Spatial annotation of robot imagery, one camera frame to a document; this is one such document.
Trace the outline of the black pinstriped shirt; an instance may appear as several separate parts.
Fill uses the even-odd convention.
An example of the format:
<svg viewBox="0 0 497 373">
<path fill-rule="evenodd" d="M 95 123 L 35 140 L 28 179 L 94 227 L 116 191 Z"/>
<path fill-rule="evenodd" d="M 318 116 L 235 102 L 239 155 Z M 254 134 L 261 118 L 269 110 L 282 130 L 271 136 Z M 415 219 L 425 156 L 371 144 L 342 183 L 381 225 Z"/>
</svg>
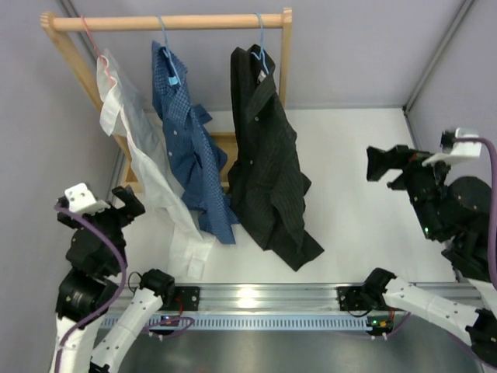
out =
<svg viewBox="0 0 497 373">
<path fill-rule="evenodd" d="M 231 53 L 231 106 L 238 155 L 228 172 L 231 209 L 263 250 L 292 270 L 324 250 L 306 231 L 305 194 L 297 132 L 276 91 L 276 66 L 258 44 Z"/>
</svg>

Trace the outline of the blue wire hanger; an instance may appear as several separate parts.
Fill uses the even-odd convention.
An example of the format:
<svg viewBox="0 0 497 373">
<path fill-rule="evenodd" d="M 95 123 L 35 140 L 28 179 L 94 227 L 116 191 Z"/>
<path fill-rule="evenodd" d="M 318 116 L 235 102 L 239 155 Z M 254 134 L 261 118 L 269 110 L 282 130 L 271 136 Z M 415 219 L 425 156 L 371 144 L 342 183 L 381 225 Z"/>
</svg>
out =
<svg viewBox="0 0 497 373">
<path fill-rule="evenodd" d="M 259 52 L 252 52 L 252 55 L 261 63 L 263 71 L 266 75 L 269 74 L 269 68 L 266 63 L 266 52 L 264 48 L 264 23 L 262 20 L 262 15 L 255 12 L 254 15 L 257 17 L 259 24 Z"/>
</svg>

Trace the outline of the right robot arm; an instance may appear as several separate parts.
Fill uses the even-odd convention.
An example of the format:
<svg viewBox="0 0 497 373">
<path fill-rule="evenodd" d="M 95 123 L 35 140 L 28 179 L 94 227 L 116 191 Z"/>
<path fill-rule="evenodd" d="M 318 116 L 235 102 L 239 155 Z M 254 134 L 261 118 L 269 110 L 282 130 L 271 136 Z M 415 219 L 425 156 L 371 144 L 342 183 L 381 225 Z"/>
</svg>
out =
<svg viewBox="0 0 497 373">
<path fill-rule="evenodd" d="M 496 366 L 496 273 L 490 263 L 491 187 L 475 176 L 452 183 L 448 159 L 406 145 L 385 151 L 367 148 L 367 181 L 377 182 L 392 170 L 399 176 L 387 184 L 405 191 L 425 238 L 445 245 L 442 255 L 479 292 L 485 307 L 460 305 L 422 290 L 392 272 L 376 268 L 361 287 L 363 303 L 375 310 L 401 309 L 446 330 L 482 362 Z"/>
</svg>

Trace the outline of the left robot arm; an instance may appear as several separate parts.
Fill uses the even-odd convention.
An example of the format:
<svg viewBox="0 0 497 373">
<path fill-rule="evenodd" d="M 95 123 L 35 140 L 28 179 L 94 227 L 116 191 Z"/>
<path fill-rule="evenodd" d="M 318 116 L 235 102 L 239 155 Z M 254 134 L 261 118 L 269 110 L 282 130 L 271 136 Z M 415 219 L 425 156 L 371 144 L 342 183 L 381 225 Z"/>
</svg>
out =
<svg viewBox="0 0 497 373">
<path fill-rule="evenodd" d="M 57 200 L 58 221 L 73 229 L 66 259 L 71 269 L 58 288 L 56 342 L 52 372 L 117 372 L 145 323 L 175 303 L 175 279 L 158 269 L 141 276 L 130 304 L 96 343 L 109 307 L 125 288 L 126 240 L 123 228 L 145 213 L 130 187 L 118 186 L 116 208 L 85 183 L 67 188 Z"/>
</svg>

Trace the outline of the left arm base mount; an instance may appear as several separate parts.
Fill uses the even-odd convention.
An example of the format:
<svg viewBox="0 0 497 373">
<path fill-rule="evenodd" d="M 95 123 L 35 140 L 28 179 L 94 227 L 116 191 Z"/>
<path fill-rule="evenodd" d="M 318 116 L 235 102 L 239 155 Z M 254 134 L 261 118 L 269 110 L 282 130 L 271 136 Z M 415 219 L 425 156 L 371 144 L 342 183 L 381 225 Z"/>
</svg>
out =
<svg viewBox="0 0 497 373">
<path fill-rule="evenodd" d="M 186 312 L 196 312 L 199 308 L 200 288 L 198 286 L 177 286 L 172 300 L 159 310 L 168 312 L 162 315 L 158 326 L 148 330 L 149 336 L 156 336 L 160 340 L 181 336 L 194 325 L 193 318 L 186 316 Z"/>
</svg>

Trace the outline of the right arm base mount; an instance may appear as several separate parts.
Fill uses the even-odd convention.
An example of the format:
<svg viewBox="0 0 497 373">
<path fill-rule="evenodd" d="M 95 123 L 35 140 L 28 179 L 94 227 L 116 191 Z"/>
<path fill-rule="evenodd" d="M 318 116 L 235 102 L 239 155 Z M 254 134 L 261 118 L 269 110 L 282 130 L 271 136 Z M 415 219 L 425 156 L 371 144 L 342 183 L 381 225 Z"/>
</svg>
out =
<svg viewBox="0 0 497 373">
<path fill-rule="evenodd" d="M 378 300 L 367 299 L 361 286 L 341 286 L 336 288 L 339 309 L 357 319 L 364 319 L 372 340 L 388 340 L 397 334 L 407 323 L 411 314 L 382 304 Z"/>
</svg>

